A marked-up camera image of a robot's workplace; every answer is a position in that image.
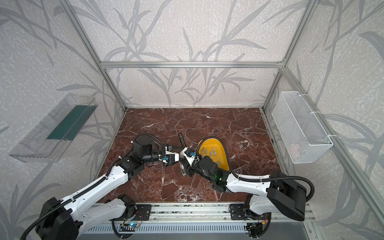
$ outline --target brown marble floor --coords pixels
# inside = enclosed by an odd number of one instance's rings
[[[258,108],[128,109],[100,171],[131,148],[135,135],[148,132],[164,144],[196,148],[207,136],[222,139],[235,172],[265,175],[280,170],[271,140]],[[136,202],[244,201],[246,193],[217,193],[211,183],[195,174],[182,176],[180,165],[146,167],[138,176],[116,188],[101,202],[127,194]]]

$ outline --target robotic arm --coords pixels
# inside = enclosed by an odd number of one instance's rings
[[[209,156],[202,157],[198,154],[204,141],[194,152],[185,146],[181,134],[179,137],[184,147],[180,154],[170,152],[171,146],[165,146],[151,134],[137,135],[132,141],[132,149],[123,157],[119,156],[104,175],[61,200],[53,197],[46,201],[39,219],[25,230],[20,240],[25,240],[34,227],[42,240],[74,240],[85,231],[110,219],[121,216],[132,219],[137,209],[135,202],[126,195],[97,207],[92,205],[138,175],[144,170],[144,164],[149,162],[162,162],[165,167],[180,162],[181,168],[186,170],[189,177],[199,174],[211,182],[216,191],[250,193],[243,207],[247,218],[257,219],[261,214],[281,212],[291,219],[304,220],[305,202],[314,193],[313,184],[308,179],[286,176],[279,171],[264,176],[236,174],[231,167],[230,171],[221,169]],[[153,140],[160,144],[161,151]],[[311,191],[307,197],[306,188],[294,179],[306,181],[310,185]]]

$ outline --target white wire mesh basket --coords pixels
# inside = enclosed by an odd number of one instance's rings
[[[272,112],[293,163],[310,163],[333,146],[327,132],[297,91],[281,92]]]

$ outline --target leaf pattern wallpaper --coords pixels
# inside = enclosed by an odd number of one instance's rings
[[[281,61],[307,0],[71,3],[103,61]],[[108,69],[130,107],[262,106],[276,72]]]
[[[382,196],[384,189],[384,1],[320,1],[289,69]],[[312,164],[293,165],[271,112],[266,113],[291,174],[310,177],[310,206],[325,239],[384,239],[384,230],[332,150]]]
[[[124,115],[58,2],[0,2],[0,235],[18,239],[51,197],[97,176]],[[57,163],[8,153],[68,93],[93,96],[93,115]],[[39,239],[32,231],[29,239]]]

